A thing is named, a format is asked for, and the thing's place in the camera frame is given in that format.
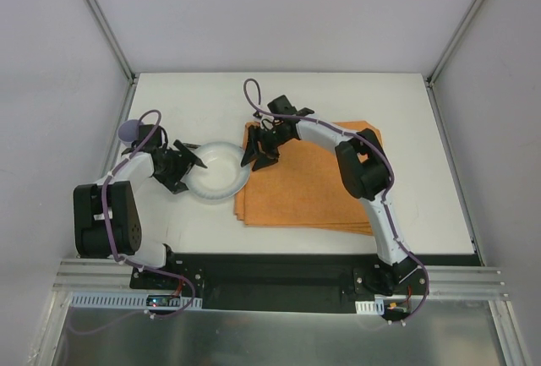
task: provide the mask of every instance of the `purple cable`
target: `purple cable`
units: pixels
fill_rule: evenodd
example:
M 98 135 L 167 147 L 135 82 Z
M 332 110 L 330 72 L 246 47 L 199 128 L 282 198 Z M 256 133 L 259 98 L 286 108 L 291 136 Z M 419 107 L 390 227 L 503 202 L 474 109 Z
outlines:
M 176 309 L 175 311 L 173 311 L 172 313 L 167 314 L 167 315 L 159 315 L 159 314 L 156 314 L 156 313 L 153 314 L 153 316 L 155 318 L 163 320 L 165 318 L 170 318 L 170 317 L 173 317 L 174 315 L 177 315 L 177 314 L 183 312 L 187 307 L 189 307 L 192 304 L 192 302 L 195 300 L 195 287 L 194 287 L 194 284 L 192 284 L 192 282 L 189 279 L 187 279 L 186 277 L 184 277 L 184 276 L 176 275 L 174 273 L 170 273 L 168 271 L 156 269 L 154 267 L 144 266 L 144 265 L 136 263 L 136 262 L 134 262 L 134 261 L 132 261 L 132 260 L 130 260 L 128 258 L 121 257 L 118 254 L 117 245 L 115 244 L 115 238 L 114 238 L 114 235 L 112 233 L 111 218 L 109 217 L 109 207 L 107 206 L 107 187 L 111 183 L 112 179 L 137 153 L 139 153 L 141 151 L 141 149 L 143 149 L 145 144 L 149 141 L 149 139 L 156 132 L 156 130 L 158 129 L 158 126 L 160 125 L 161 112 L 159 112 L 158 110 L 150 110 L 150 111 L 145 112 L 141 116 L 141 118 L 139 119 L 139 124 L 141 124 L 143 122 L 143 119 L 145 119 L 146 116 L 150 115 L 153 112 L 158 115 L 158 118 L 156 119 L 156 123 L 154 124 L 154 126 L 152 127 L 150 132 L 146 135 L 146 137 L 143 139 L 143 141 L 134 149 L 134 151 L 129 154 L 128 158 L 123 159 L 122 161 L 120 161 L 120 163 L 118 163 L 111 170 L 111 172 L 107 175 L 105 181 L 103 182 L 103 184 L 101 186 L 101 207 L 103 209 L 103 219 L 105 221 L 105 228 L 107 230 L 107 238 L 109 239 L 109 244 L 111 246 L 112 257 L 115 259 L 116 262 L 123 261 L 126 265 L 131 265 L 131 266 L 137 268 L 138 270 L 148 270 L 148 271 L 151 271 L 151 272 L 156 273 L 158 275 L 172 277 L 172 278 L 178 279 L 179 281 L 185 282 L 189 286 L 189 288 L 190 288 L 190 290 L 192 292 L 192 297 L 188 300 L 188 302 L 186 304 L 184 304 L 179 309 Z M 120 322 L 122 320 L 125 320 L 125 319 L 127 319 L 127 318 L 129 318 L 129 317 L 131 317 L 132 315 L 135 315 L 135 314 L 141 314 L 141 311 L 140 310 L 130 311 L 129 313 L 124 314 L 121 317 L 116 318 L 115 320 L 109 322 L 108 324 L 99 326 L 98 328 L 95 328 L 94 330 L 75 330 L 75 328 L 73 328 L 73 326 L 71 324 L 70 312 L 68 312 L 68 315 L 66 317 L 66 328 L 70 332 L 72 332 L 74 335 L 77 335 L 77 336 L 93 335 L 93 334 L 95 334 L 97 332 L 100 332 L 102 330 L 106 330 L 107 328 L 109 328 L 109 327 L 117 324 L 118 322 Z
M 389 207 L 387 206 L 387 195 L 391 191 L 392 186 L 395 184 L 395 173 L 393 172 L 391 164 L 389 163 L 389 161 L 387 160 L 385 155 L 378 148 L 376 148 L 373 144 L 368 142 L 361 135 L 356 134 L 354 132 L 344 132 L 341 129 L 336 128 L 332 124 L 326 123 L 325 121 L 321 121 L 319 119 L 312 118 L 312 117 L 301 117 L 301 116 L 297 116 L 297 115 L 274 114 L 272 112 L 268 112 L 268 111 L 265 111 L 265 110 L 259 108 L 250 99 L 250 96 L 248 94 L 248 83 L 254 83 L 255 86 L 257 87 L 258 103 L 259 104 L 261 104 L 261 88 L 260 88 L 260 84 L 257 82 L 256 79 L 246 79 L 244 81 L 244 85 L 243 85 L 244 96 L 246 97 L 246 100 L 248 101 L 249 105 L 255 111 L 257 111 L 258 113 L 264 114 L 264 115 L 270 115 L 271 117 L 274 117 L 274 118 L 296 119 L 296 120 L 309 121 L 311 123 L 316 123 L 316 124 L 319 124 L 319 125 L 323 125 L 324 127 L 336 132 L 337 134 L 343 134 L 345 136 L 351 136 L 353 138 L 356 138 L 356 139 L 360 140 L 361 142 L 363 142 L 363 144 L 367 145 L 383 161 L 385 167 L 387 168 L 387 171 L 389 172 L 390 182 L 389 182 L 389 186 L 387 186 L 387 189 L 381 195 L 381 204 L 383 204 L 383 206 L 385 208 L 385 214 L 387 215 L 387 220 L 389 221 L 389 225 L 391 226 L 391 231 L 392 231 L 392 234 L 393 234 L 393 237 L 394 237 L 396 243 L 398 244 L 400 249 L 402 249 L 404 251 L 404 253 L 421 268 L 421 270 L 424 273 L 424 277 L 425 277 L 425 281 L 426 281 L 426 285 L 425 285 L 426 288 L 424 290 L 423 298 L 421 299 L 419 305 L 407 317 L 408 319 L 411 318 L 415 313 L 417 313 L 421 309 L 421 307 L 423 307 L 424 303 L 426 302 L 426 298 L 429 295 L 429 283 L 430 283 L 430 281 L 429 281 L 429 272 L 427 271 L 426 266 L 423 264 L 423 262 L 421 262 L 421 260 L 419 260 L 417 258 L 417 256 L 415 256 L 408 248 L 406 248 L 406 246 L 404 246 L 404 243 L 402 243 L 400 241 L 399 237 L 398 237 L 398 232 L 396 231 L 395 222 L 393 221 L 391 211 L 389 210 Z

